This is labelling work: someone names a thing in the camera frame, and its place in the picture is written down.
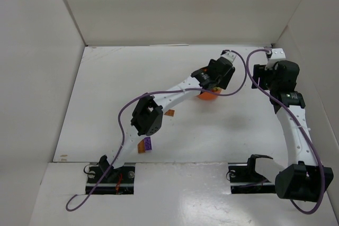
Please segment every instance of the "wall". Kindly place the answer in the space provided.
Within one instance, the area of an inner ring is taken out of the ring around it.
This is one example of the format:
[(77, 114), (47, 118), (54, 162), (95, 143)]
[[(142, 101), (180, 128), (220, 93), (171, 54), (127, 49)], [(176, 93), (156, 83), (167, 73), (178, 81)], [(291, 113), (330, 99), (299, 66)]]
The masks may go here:
[(300, 0), (67, 0), (90, 45), (276, 42)]
[(339, 217), (339, 6), (338, 0), (302, 0), (277, 46), (301, 68), (297, 89), (306, 98), (307, 122), (334, 181), (328, 193)]
[(62, 0), (0, 0), (0, 218), (28, 225), (84, 44)]

